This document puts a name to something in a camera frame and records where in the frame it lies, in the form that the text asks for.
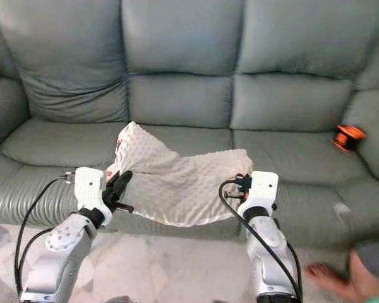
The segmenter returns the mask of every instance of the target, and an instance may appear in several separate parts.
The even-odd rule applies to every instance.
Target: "wire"
[[[296,271],[298,272],[298,287],[299,287],[299,295],[301,296],[300,301],[303,301],[303,283],[302,283],[302,271],[301,271],[301,263],[299,262],[298,255],[296,254],[295,249],[287,243],[289,250],[291,251],[293,258],[296,263]]]
[[[65,179],[66,179],[65,176],[59,176],[59,177],[56,177],[55,179],[53,179],[51,182],[49,182],[43,188],[43,190],[41,190],[41,192],[39,193],[39,195],[36,197],[36,199],[34,200],[34,202],[31,204],[31,206],[27,210],[27,213],[25,214],[23,223],[21,224],[21,227],[20,227],[20,232],[18,233],[18,239],[17,239],[16,249],[15,249],[15,257],[14,257],[14,278],[15,278],[15,284],[16,284],[17,294],[18,295],[20,295],[21,291],[22,291],[22,289],[21,289],[21,277],[20,277],[20,272],[18,271],[18,261],[19,261],[19,257],[20,257],[21,240],[22,240],[22,237],[23,237],[25,225],[27,224],[27,220],[28,220],[28,218],[29,218],[32,210],[35,208],[35,206],[37,205],[38,201],[44,195],[44,193],[47,191],[47,189],[49,188],[49,186],[51,186],[57,180],[65,180]]]
[[[222,203],[227,207],[227,209],[240,221],[241,224],[244,225],[248,229],[249,232],[261,243],[261,245],[269,252],[271,257],[278,263],[278,265],[281,267],[281,269],[284,271],[286,276],[288,277],[289,281],[292,284],[293,289],[295,290],[296,297],[298,297],[299,301],[302,302],[302,295],[299,287],[296,285],[295,280],[293,279],[291,273],[289,270],[286,268],[286,266],[283,264],[283,262],[278,258],[278,256],[274,253],[274,251],[271,249],[271,247],[268,246],[268,244],[260,237],[260,235],[257,234],[257,232],[253,229],[253,227],[250,226],[249,223],[247,223],[238,213],[236,210],[231,207],[226,199],[223,197],[222,190],[223,187],[228,185],[228,184],[237,184],[238,183],[234,180],[228,180],[223,182],[220,187],[219,187],[219,198],[222,201]]]
[[[18,272],[19,272],[19,275],[20,275],[20,288],[21,289],[22,289],[22,286],[23,286],[23,267],[24,267],[24,262],[25,262],[25,258],[27,256],[28,250],[30,249],[30,246],[41,235],[47,234],[48,232],[51,232],[52,230],[53,230],[53,228],[51,228],[51,229],[45,229],[45,230],[40,231],[38,234],[36,234],[35,236],[33,236],[31,238],[31,240],[29,240],[29,242],[26,244],[26,246],[24,248],[24,251],[23,251],[23,254],[21,256],[21,259],[20,259],[20,265],[18,266]]]

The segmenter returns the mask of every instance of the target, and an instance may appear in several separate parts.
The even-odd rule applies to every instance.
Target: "tiled floor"
[[[26,229],[25,238],[37,232]],[[0,225],[0,302],[17,302],[13,258],[18,227]],[[32,246],[25,274],[43,246]],[[297,249],[302,264],[326,261],[342,268],[344,252]],[[255,302],[244,244],[101,233],[83,262],[70,302],[103,303],[128,295],[137,303]],[[305,302],[340,302],[304,281]]]

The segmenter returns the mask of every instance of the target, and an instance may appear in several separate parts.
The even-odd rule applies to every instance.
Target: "sofa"
[[[299,246],[379,237],[379,1],[0,0],[0,223],[77,167],[106,169],[135,121],[182,156],[244,148],[280,178]],[[338,124],[366,133],[355,151]],[[76,211],[55,183],[29,224]],[[234,219],[177,228],[123,211],[109,230],[242,239]]]

